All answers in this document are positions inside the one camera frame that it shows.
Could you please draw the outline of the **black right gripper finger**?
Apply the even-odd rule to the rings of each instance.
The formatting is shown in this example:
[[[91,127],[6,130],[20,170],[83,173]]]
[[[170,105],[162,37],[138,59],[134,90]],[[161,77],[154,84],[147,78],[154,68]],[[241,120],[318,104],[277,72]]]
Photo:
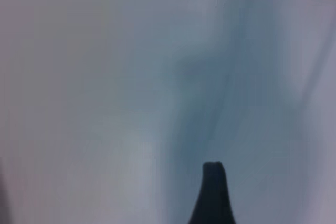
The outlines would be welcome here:
[[[221,162],[203,164],[199,195],[190,224],[235,224],[226,173]]]

